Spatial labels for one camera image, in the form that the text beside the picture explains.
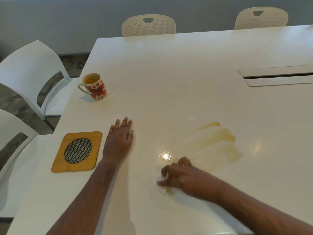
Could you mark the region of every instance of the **floor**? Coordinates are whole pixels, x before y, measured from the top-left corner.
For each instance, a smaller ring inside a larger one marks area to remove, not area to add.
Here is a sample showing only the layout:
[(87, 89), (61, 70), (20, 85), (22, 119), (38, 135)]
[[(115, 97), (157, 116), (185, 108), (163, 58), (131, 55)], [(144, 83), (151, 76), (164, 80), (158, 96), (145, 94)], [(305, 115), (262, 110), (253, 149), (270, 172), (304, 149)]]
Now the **floor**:
[[(71, 78), (76, 78), (80, 76), (81, 71), (88, 59), (89, 54), (83, 55), (70, 55), (70, 56), (60, 56), (60, 59)], [(62, 78), (61, 73), (54, 75), (47, 85), (43, 87), (39, 93), (37, 103), (40, 104), (45, 98), (45, 95), (49, 92), (51, 86), (55, 85)], [(25, 100), (12, 91), (10, 88), (2, 85), (0, 83), (0, 109), (8, 111), (9, 113), (17, 116), (27, 125), (36, 130), (39, 134), (51, 134), (52, 130), (42, 121), (37, 114), (28, 106)], [(49, 122), (56, 127), (60, 117), (49, 118)], [(16, 142), (12, 141), (8, 143), (6, 149), (0, 151), (0, 169), (1, 164), (6, 162), (6, 159), (11, 154), (12, 151), (18, 147), (18, 139)], [(9, 218), (0, 218), (0, 235), (5, 235), (10, 227), (11, 221)]]

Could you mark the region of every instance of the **perforated chair back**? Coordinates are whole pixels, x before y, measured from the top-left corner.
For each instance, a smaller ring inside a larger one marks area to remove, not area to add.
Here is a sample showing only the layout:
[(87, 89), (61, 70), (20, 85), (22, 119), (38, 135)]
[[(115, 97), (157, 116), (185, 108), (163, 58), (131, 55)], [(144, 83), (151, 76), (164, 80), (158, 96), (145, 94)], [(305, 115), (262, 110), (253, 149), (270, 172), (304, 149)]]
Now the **perforated chair back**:
[[(50, 90), (40, 107), (37, 104), (39, 92), (59, 71), (64, 79)], [(58, 55), (39, 40), (18, 49), (0, 63), (0, 83), (23, 97), (42, 120), (45, 119), (45, 109), (50, 97), (69, 79)]]
[(275, 7), (252, 7), (239, 13), (235, 30), (286, 26), (288, 13)]
[(125, 20), (122, 24), (123, 37), (175, 33), (175, 21), (164, 15), (133, 16)]
[(21, 138), (25, 140), (11, 154), (10, 158), (7, 159), (7, 162), (0, 170), (0, 182), (3, 179), (6, 171), (9, 169), (10, 165), (14, 162), (14, 160), (17, 158), (20, 152), (38, 134), (35, 130), (33, 130), (31, 127), (29, 127), (27, 124), (25, 124), (16, 116), (0, 109), (0, 151), (3, 150), (3, 148), (14, 137), (20, 135), (20, 133), (22, 133)]

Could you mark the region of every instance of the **white chair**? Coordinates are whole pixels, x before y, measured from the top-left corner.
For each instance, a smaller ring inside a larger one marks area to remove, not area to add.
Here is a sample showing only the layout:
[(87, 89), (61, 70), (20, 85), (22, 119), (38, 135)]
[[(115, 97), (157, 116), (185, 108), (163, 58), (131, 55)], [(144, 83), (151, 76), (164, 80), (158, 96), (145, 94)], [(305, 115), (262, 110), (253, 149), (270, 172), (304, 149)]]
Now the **white chair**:
[(19, 133), (28, 138), (15, 150), (0, 171), (0, 217), (15, 216), (41, 161), (45, 145), (53, 141), (52, 134), (38, 135), (14, 115), (0, 110), (0, 150)]
[(235, 30), (286, 26), (288, 13), (275, 7), (252, 7), (239, 13)]
[[(59, 71), (64, 78), (50, 90), (39, 106), (39, 92)], [(20, 94), (54, 130), (46, 118), (62, 115), (74, 87), (78, 85), (78, 78), (71, 79), (57, 54), (37, 40), (18, 49), (0, 63), (0, 83)]]
[(175, 21), (164, 15), (133, 16), (122, 24), (123, 37), (175, 33)]

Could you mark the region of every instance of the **red heart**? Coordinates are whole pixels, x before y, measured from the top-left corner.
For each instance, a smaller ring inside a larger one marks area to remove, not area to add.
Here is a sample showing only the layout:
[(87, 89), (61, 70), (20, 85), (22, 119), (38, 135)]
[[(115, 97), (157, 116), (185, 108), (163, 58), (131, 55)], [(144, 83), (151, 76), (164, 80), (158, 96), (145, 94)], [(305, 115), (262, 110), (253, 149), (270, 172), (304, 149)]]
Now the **red heart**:
[(92, 89), (91, 87), (86, 87), (88, 91), (90, 91), (92, 94), (96, 94), (97, 96), (100, 96), (104, 90), (104, 84), (102, 83), (97, 89)]

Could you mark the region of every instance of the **mug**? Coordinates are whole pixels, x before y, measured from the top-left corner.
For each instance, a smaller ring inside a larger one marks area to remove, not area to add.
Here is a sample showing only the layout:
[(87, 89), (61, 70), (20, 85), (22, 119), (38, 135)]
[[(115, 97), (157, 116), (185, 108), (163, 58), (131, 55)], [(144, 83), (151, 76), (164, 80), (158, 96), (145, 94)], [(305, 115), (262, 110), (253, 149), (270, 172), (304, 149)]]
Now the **mug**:
[(78, 84), (78, 88), (86, 94), (89, 94), (96, 101), (102, 100), (107, 96), (107, 90), (100, 75), (97, 73), (90, 73), (83, 77), (83, 82)]

